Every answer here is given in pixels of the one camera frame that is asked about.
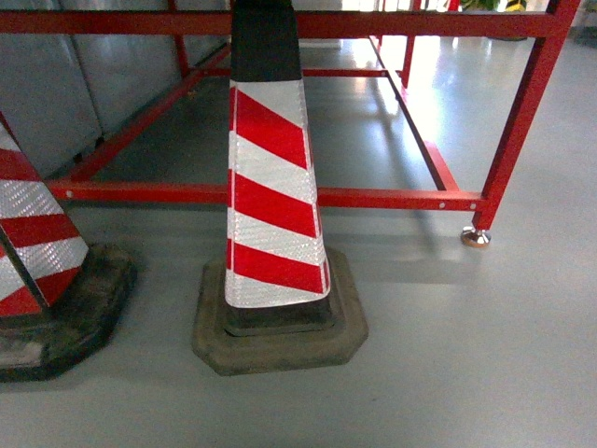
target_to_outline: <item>gray floor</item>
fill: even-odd
[[[531,44],[418,40],[412,100],[464,189],[482,186]],[[58,380],[0,385],[0,446],[594,448],[596,73],[595,49],[568,43],[489,250],[459,242],[469,214],[323,211],[370,326],[346,366],[221,378],[193,355],[222,207],[70,206],[88,241],[134,254],[139,283],[105,350]],[[306,87],[320,185],[432,187],[384,81]],[[226,95],[226,80],[206,82],[101,177],[224,181]]]

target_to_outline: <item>red metal frame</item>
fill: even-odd
[[[227,11],[0,11],[0,33],[35,34],[141,34],[229,35]],[[562,49],[580,0],[550,0],[545,13],[436,13],[419,11],[414,0],[409,12],[299,12],[301,37],[369,38],[382,69],[304,70],[313,77],[387,77],[412,129],[415,141],[437,190],[319,189],[322,206],[474,211],[473,224],[488,230],[502,200],[507,182],[521,152],[535,111]],[[407,49],[402,71],[391,69],[380,52],[381,36],[406,35]],[[507,119],[492,167],[481,192],[460,191],[435,144],[420,134],[409,112],[406,86],[416,35],[537,37],[519,90]],[[225,185],[189,185],[143,182],[92,181],[91,178],[204,77],[229,76],[217,65],[229,49],[217,53],[203,66],[189,70],[183,82],[161,101],[148,108],[131,125],[101,145],[65,178],[49,182],[52,192],[65,200],[140,203],[226,203]],[[179,52],[181,73],[186,54]]]
[[[176,0],[168,0],[168,10],[175,12]],[[183,35],[174,35],[174,44],[176,45],[176,56],[178,57],[178,68],[180,76],[186,77],[190,73],[190,66],[188,65],[187,47],[185,47],[185,37]]]

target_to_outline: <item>wall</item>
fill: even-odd
[[[60,0],[65,9],[166,9],[165,0]],[[180,80],[167,35],[76,35],[81,68],[104,134]]]
[[[55,9],[52,0],[2,0],[0,9]],[[49,175],[100,136],[67,35],[0,35],[0,111],[22,151]]]
[[[192,7],[195,0],[179,0]],[[167,0],[0,0],[0,9],[166,9]],[[224,9],[223,0],[201,8]],[[192,63],[223,43],[190,36]],[[47,176],[180,80],[174,40],[139,35],[0,35],[0,111]]]

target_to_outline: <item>red and white striped traffic cone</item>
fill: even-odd
[[[90,249],[15,142],[2,141],[0,380],[44,379],[106,341],[134,268],[113,246]]]
[[[0,148],[0,232],[31,277],[29,285],[38,302],[35,307],[26,301],[27,309],[41,313],[71,284],[89,248],[33,166],[11,143]],[[0,316],[22,314],[23,305],[17,297],[0,297]]]
[[[237,2],[232,40],[226,301],[237,308],[329,293],[297,43],[280,36],[294,13],[255,3]],[[256,33],[256,19],[270,29]]]
[[[231,63],[227,259],[205,267],[193,347],[226,375],[348,362],[368,329],[324,248],[290,0],[235,2]]]

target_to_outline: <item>adjustable foot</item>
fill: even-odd
[[[489,245],[492,236],[488,231],[478,231],[472,226],[466,226],[460,234],[460,240],[464,245],[482,249]]]

